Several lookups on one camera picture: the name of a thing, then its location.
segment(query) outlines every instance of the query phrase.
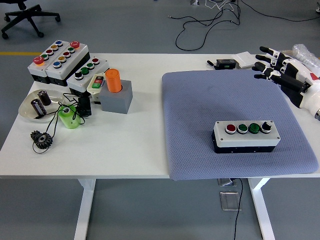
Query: table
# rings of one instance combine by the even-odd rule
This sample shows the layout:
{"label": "table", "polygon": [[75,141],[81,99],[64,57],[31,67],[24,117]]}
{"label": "table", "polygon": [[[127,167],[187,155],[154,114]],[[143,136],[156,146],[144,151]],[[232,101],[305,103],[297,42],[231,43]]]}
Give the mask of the table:
{"label": "table", "polygon": [[[92,116],[85,125],[67,129],[58,122],[53,144],[44,154],[34,153],[30,133],[44,132],[48,123],[33,123],[18,115],[0,151],[0,178],[79,180],[84,191],[75,240],[86,239],[96,179],[169,178],[161,91],[163,74],[211,71],[207,60],[231,58],[230,54],[91,53],[91,56],[108,60],[111,68],[119,70],[121,79],[132,82],[133,100],[128,114],[104,112],[101,106],[92,104]],[[34,82],[30,92],[38,89],[68,90]],[[289,105],[320,162],[320,134],[316,134],[320,133],[320,123],[305,109]],[[261,187],[270,178],[318,177],[320,170],[248,179],[263,239],[275,237]]]}

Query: wire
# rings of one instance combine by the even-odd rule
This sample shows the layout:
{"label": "wire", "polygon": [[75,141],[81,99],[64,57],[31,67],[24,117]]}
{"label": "wire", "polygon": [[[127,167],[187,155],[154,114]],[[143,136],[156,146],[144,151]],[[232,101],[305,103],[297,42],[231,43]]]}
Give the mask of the wire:
{"label": "wire", "polygon": [[241,194],[240,194],[240,198],[239,198],[239,205],[238,205],[238,212],[236,214],[236,218],[235,218],[235,224],[234,224],[234,237],[233,240],[236,240],[236,233],[237,233],[237,220],[238,220],[238,216],[239,216],[239,212],[240,212],[240,203],[241,203],[241,197],[242,197],[242,193],[244,191],[244,184],[242,182],[241,178],[236,178],[239,179],[241,182]]}
{"label": "wire", "polygon": [[[70,94],[70,93],[63,93],[63,96],[64,96],[70,103],[72,103],[72,102],[74,102],[74,103],[69,104],[69,105],[66,105],[66,104],[62,104],[61,102],[58,102],[59,107],[58,107],[58,109],[57,109],[56,111],[53,111],[53,112],[50,112],[50,113],[47,113],[47,114],[41,116],[41,117],[43,117],[43,116],[46,116],[46,115],[54,114],[53,117],[52,117],[52,119],[51,119],[51,121],[49,122],[49,124],[48,124],[45,132],[44,132],[43,134],[47,134],[47,133],[48,133],[48,130],[49,130],[50,125],[52,124],[52,122],[53,122],[54,119],[56,118],[55,123],[54,123],[53,135],[52,135],[52,137],[51,137],[52,139],[53,139],[54,136],[56,135],[56,130],[57,130],[58,116],[56,117],[56,115],[58,115],[59,112],[63,111],[63,109],[61,109],[61,107],[69,108],[70,111],[73,112],[73,116],[72,116],[72,119],[73,119],[73,120],[75,120],[76,117],[77,117],[77,115],[78,115],[78,116],[83,120],[83,122],[80,123],[80,125],[85,124],[86,120],[84,119],[84,117],[88,117],[88,116],[80,116],[80,115],[79,115],[79,113],[78,113],[79,102],[78,102],[74,97],[73,97],[72,99],[69,99],[69,98],[67,97],[67,95],[68,95],[68,96],[75,96],[75,95],[74,95],[74,94]],[[72,109],[70,108],[70,106],[75,106],[75,111],[72,110]],[[50,146],[51,146],[51,145],[49,145],[49,146],[45,149],[45,151],[43,151],[43,152],[37,152],[37,151],[35,150],[35,141],[33,141],[32,149],[33,149],[33,151],[34,151],[35,153],[37,153],[37,154],[43,154],[43,153],[45,153],[45,152],[50,148]]]}
{"label": "wire", "polygon": [[[207,1],[209,1],[209,2],[211,2],[211,3],[214,3],[214,5],[213,6],[208,6],[207,5]],[[227,2],[227,0],[221,0],[221,1],[212,1],[212,0],[205,0],[205,6],[207,7],[207,8],[210,8],[210,9],[213,9],[213,8],[215,8],[215,7],[217,7],[220,11],[222,10],[222,8],[224,7],[224,5],[226,5],[226,4],[228,4],[229,2]]]}
{"label": "wire", "polygon": [[264,14],[264,13],[261,13],[261,12],[255,10],[252,6],[248,5],[243,0],[241,0],[241,2],[244,5],[247,5],[249,8],[251,8],[256,13],[261,14],[261,15],[266,16],[266,17],[270,17],[270,18],[283,19],[283,20],[287,20],[287,21],[290,21],[290,22],[306,22],[306,21],[311,21],[311,20],[315,20],[315,19],[319,19],[320,18],[320,16],[317,16],[317,17],[310,18],[310,19],[305,19],[305,20],[291,20],[291,19],[288,19],[288,18],[285,18],[285,17],[281,17],[281,16],[271,16],[271,15],[267,15],[267,14]]}
{"label": "wire", "polygon": [[[184,16],[184,17],[172,17],[172,16],[168,16],[169,18],[175,19],[175,20],[181,20],[181,19],[186,19],[186,18],[191,18],[191,19],[193,19],[193,20],[186,21],[186,22],[182,25],[183,30],[182,30],[182,31],[178,34],[178,36],[176,37],[176,39],[175,39],[175,46],[176,46],[178,49],[183,50],[183,51],[196,51],[196,50],[201,49],[201,48],[205,45],[205,42],[206,42],[206,39],[207,39],[207,36],[208,36],[210,30],[211,30],[214,26],[216,26],[217,24],[224,23],[224,22],[229,22],[229,23],[232,23],[232,24],[235,24],[235,25],[238,25],[238,26],[239,26],[239,25],[240,25],[240,13],[241,13],[241,9],[240,9],[240,7],[239,7],[239,0],[237,0],[237,3],[228,2],[228,4],[229,4],[231,7],[232,7],[232,5],[235,5],[235,6],[236,6],[237,14],[234,13],[234,11],[233,11],[234,8],[233,8],[233,7],[232,7],[233,10],[227,9],[227,8],[223,8],[223,7],[225,6],[225,4],[223,3],[223,6],[222,6],[221,10],[220,10],[220,11],[214,16],[214,18],[212,18],[212,19],[198,20],[198,19],[194,18],[193,16]],[[216,22],[215,24],[213,24],[215,20],[219,19],[219,18],[223,15],[224,11],[230,11],[231,13],[233,13],[233,15],[235,16],[235,18],[237,19],[238,22],[234,22],[234,21],[232,21],[232,20],[221,20],[221,21],[218,21],[218,22]],[[205,27],[209,27],[209,26],[211,26],[211,25],[213,24],[213,25],[209,28],[209,30],[206,32],[206,34],[205,34],[205,36],[204,36],[203,43],[202,43],[202,45],[201,45],[200,47],[193,48],[193,49],[185,49],[185,48],[182,48],[182,47],[178,46],[178,38],[179,38],[180,35],[186,30],[185,25],[188,24],[188,23],[199,23],[199,24],[201,24],[201,25],[203,25],[203,26],[205,26]]]}

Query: orange cylinder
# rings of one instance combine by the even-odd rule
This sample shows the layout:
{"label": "orange cylinder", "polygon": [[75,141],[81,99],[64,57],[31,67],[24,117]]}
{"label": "orange cylinder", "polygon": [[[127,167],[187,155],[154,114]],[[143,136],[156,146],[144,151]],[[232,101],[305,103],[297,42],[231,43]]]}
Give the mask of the orange cylinder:
{"label": "orange cylinder", "polygon": [[118,93],[122,90],[120,74],[117,69],[111,68],[105,72],[106,85],[111,93]]}

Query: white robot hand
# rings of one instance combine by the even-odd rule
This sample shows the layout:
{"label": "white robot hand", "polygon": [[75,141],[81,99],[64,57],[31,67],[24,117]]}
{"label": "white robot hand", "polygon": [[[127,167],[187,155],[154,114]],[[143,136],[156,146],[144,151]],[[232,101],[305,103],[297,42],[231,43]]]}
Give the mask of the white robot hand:
{"label": "white robot hand", "polygon": [[260,50],[270,55],[255,57],[268,63],[268,66],[256,62],[252,69],[260,71],[256,79],[269,79],[281,86],[281,90],[298,108],[307,109],[320,121],[320,80],[303,63],[271,48],[260,47]]}

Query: chair base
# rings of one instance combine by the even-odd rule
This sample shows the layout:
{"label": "chair base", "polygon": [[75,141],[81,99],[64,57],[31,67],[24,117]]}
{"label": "chair base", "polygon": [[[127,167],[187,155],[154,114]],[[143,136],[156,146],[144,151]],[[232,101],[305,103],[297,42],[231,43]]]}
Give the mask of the chair base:
{"label": "chair base", "polygon": [[[10,16],[14,16],[16,18],[11,21]],[[36,34],[40,38],[43,38],[44,37],[43,32],[40,32],[38,30],[35,22],[32,20],[32,17],[35,17],[35,16],[55,16],[55,20],[57,22],[61,21],[59,13],[42,11],[39,4],[33,7],[30,7],[26,10],[7,12],[5,13],[4,20],[9,23],[4,28],[1,29],[2,37],[4,39],[8,39],[9,37],[6,34],[6,31],[12,28],[14,25],[20,23],[22,20],[27,19],[31,23],[34,30],[36,31]]]}

